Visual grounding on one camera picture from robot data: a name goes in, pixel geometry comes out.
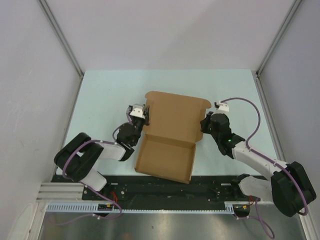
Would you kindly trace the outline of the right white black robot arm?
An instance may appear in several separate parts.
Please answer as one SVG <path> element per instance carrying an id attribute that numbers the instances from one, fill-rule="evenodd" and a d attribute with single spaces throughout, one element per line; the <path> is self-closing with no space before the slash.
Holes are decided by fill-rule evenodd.
<path id="1" fill-rule="evenodd" d="M 250 166 L 264 177 L 259 179 L 249 174 L 238 176 L 234 180 L 236 185 L 230 188 L 235 200 L 242 201 L 247 196 L 258 197 L 274 203 L 282 214 L 292 217 L 317 198 L 300 163 L 267 160 L 263 154 L 255 153 L 247 147 L 243 137 L 232 132 L 226 114 L 210 111 L 200 121 L 200 130 L 213 137 L 222 155 Z"/>

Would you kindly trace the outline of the right aluminium frame post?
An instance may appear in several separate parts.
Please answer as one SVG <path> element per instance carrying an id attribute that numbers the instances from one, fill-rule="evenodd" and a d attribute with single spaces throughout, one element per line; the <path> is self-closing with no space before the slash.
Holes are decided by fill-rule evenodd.
<path id="1" fill-rule="evenodd" d="M 299 11 L 301 5 L 304 3 L 304 0 L 294 0 L 286 13 L 282 23 L 280 24 L 279 29 L 277 30 L 274 38 L 271 41 L 270 46 L 268 47 L 265 55 L 262 58 L 261 63 L 259 64 L 257 70 L 255 71 L 256 76 L 260 76 L 261 73 L 264 71 L 267 63 L 270 61 L 271 57 L 273 56 L 276 48 L 280 44 L 282 38 L 286 34 L 287 30 L 289 29 L 293 19 L 295 18 L 297 12 Z"/>

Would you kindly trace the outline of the left aluminium frame post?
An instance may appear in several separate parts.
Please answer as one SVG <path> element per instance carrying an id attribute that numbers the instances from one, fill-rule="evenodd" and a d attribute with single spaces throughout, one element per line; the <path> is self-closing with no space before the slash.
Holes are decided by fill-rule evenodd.
<path id="1" fill-rule="evenodd" d="M 79 78 L 82 80 L 84 77 L 84 71 L 82 70 L 79 61 L 77 60 L 74 51 L 72 50 L 65 34 L 63 33 L 63 30 L 55 17 L 54 12 L 52 11 L 49 3 L 47 0 L 37 0 L 37 3 L 39 4 L 41 10 L 43 11 L 45 17 L 47 18 L 47 21 L 49 22 L 54 34 L 56 35 L 59 43 L 62 46 L 62 49 L 64 50 L 66 56 L 71 62 L 71 65 L 73 66 L 74 70 L 76 71 Z"/>

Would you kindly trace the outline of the brown cardboard box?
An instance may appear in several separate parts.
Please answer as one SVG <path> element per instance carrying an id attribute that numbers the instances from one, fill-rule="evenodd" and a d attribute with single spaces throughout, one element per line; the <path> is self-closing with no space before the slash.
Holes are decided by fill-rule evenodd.
<path id="1" fill-rule="evenodd" d="M 203 138 L 200 122 L 212 104 L 209 100 L 149 91 L 149 125 L 134 166 L 137 173 L 189 184 L 197 142 Z"/>

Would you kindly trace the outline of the aluminium front rail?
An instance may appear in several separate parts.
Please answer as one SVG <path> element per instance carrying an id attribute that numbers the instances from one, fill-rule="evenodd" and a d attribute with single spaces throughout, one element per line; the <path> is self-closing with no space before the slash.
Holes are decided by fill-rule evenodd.
<path id="1" fill-rule="evenodd" d="M 43 182 L 36 200 L 38 202 L 79 202 L 82 201 L 84 186 L 71 182 Z"/>

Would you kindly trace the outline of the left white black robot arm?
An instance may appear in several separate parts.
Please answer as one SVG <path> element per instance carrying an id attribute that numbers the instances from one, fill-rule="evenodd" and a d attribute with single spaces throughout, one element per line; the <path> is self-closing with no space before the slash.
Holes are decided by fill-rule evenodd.
<path id="1" fill-rule="evenodd" d="M 92 189 L 100 200 L 107 199 L 111 188 L 106 178 L 94 169 L 94 165 L 98 159 L 127 161 L 135 151 L 143 127 L 150 124 L 149 112 L 148 105 L 130 105 L 126 110 L 127 122 L 113 131 L 113 141 L 92 139 L 81 132 L 55 155 L 54 164 L 62 170 L 65 179 Z"/>

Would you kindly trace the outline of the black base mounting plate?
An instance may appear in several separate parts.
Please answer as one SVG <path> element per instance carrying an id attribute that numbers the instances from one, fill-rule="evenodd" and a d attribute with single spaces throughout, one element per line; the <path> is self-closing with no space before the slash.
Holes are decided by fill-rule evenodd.
<path id="1" fill-rule="evenodd" d="M 192 176 L 190 183 L 181 183 L 154 176 L 133 175 L 104 175 L 106 185 L 100 190 L 100 194 L 111 196 L 118 202 L 133 200 L 134 197 L 156 197 L 156 198 L 200 198 L 242 200 L 245 195 L 240 189 L 239 183 L 248 174 L 235 175 L 202 175 Z M 276 173 L 275 181 L 271 181 L 271 201 L 289 200 L 293 197 L 291 187 L 293 183 L 285 183 L 280 180 L 280 173 Z M 82 191 L 83 200 L 101 199 L 93 190 L 84 186 Z"/>

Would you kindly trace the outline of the aluminium frame post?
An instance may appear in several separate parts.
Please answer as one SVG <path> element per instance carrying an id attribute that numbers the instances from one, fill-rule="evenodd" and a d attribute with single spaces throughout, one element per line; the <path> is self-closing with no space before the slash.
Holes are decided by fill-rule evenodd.
<path id="1" fill-rule="evenodd" d="M 299 11 L 301 5 L 304 3 L 304 0 L 294 0 L 286 13 L 282 23 L 280 24 L 279 29 L 277 30 L 274 38 L 271 41 L 270 46 L 268 47 L 265 55 L 262 58 L 261 63 L 259 64 L 257 70 L 255 71 L 256 76 L 260 76 L 261 73 L 264 71 L 267 63 L 270 61 L 271 57 L 273 56 L 276 48 L 280 44 L 282 38 L 286 34 L 287 30 L 289 29 L 293 19 L 295 18 L 297 12 Z"/>
<path id="2" fill-rule="evenodd" d="M 62 49 L 64 50 L 66 56 L 71 62 L 71 65 L 73 66 L 74 70 L 76 71 L 79 78 L 82 80 L 84 77 L 84 71 L 82 70 L 79 61 L 77 60 L 74 51 L 72 50 L 65 34 L 63 33 L 63 30 L 55 17 L 54 12 L 52 11 L 49 3 L 47 0 L 37 0 L 37 3 L 39 4 L 41 10 L 43 11 L 45 17 L 47 18 L 47 21 L 49 22 L 54 34 L 56 35 L 59 43 L 62 46 Z"/>

